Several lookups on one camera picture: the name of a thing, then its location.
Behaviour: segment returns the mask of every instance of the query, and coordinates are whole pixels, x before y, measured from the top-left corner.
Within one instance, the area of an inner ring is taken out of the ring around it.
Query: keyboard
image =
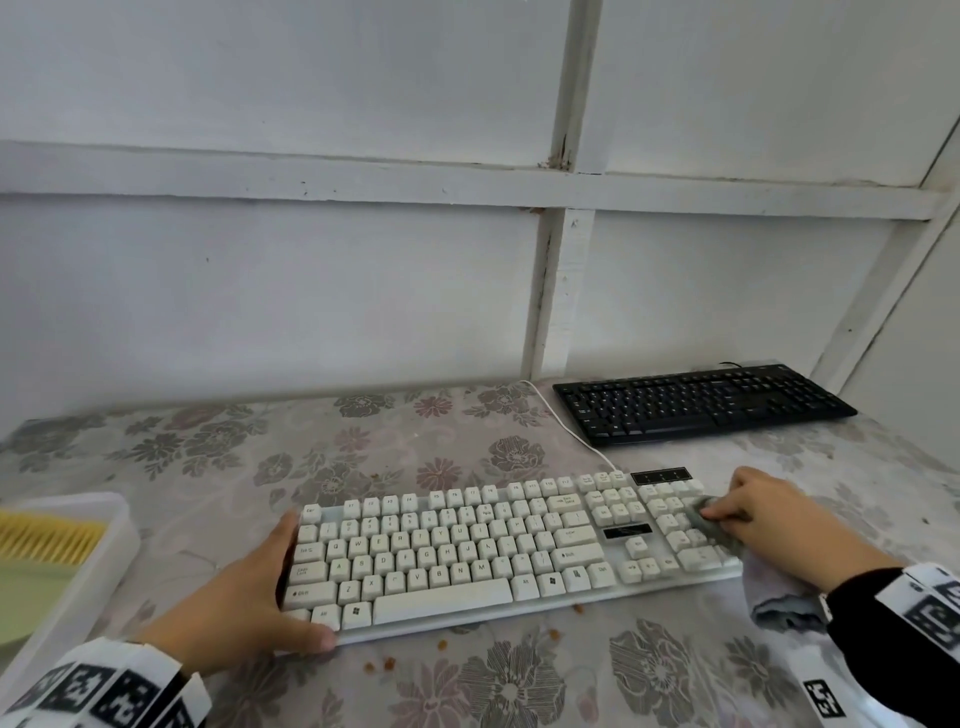
[[[684,513],[703,491],[679,468],[307,505],[278,603],[351,644],[738,576]]]
[[[856,410],[782,364],[555,384],[594,447],[851,417]]]

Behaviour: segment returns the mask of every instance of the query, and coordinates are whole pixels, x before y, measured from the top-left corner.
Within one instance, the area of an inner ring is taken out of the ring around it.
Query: white keyboard
[[[738,576],[691,528],[686,469],[307,505],[282,608],[340,644]]]

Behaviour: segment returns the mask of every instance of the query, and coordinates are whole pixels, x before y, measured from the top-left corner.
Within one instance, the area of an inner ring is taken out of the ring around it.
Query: floral tablecloth
[[[960,570],[960,476],[862,416],[609,455],[625,472],[686,466],[717,493],[751,464],[878,546]],[[143,547],[94,630],[118,636],[293,505],[601,469],[518,383],[33,421],[0,450],[0,500],[124,495]],[[799,643],[758,631],[727,580],[325,658],[265,657],[211,679],[209,725],[815,726],[783,660]]]

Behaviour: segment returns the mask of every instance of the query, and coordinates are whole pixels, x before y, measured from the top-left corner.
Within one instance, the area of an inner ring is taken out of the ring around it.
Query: right hand
[[[903,566],[867,544],[793,483],[756,468],[733,471],[730,491],[700,515],[778,569],[830,592],[859,573]]]

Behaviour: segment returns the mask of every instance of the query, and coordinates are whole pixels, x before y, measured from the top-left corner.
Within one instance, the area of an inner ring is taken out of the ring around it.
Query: left hand
[[[337,643],[328,627],[284,615],[276,606],[276,582],[287,548],[300,525],[289,511],[266,540],[234,561],[133,640],[151,644],[183,665],[183,672],[210,674],[262,652],[329,652]]]

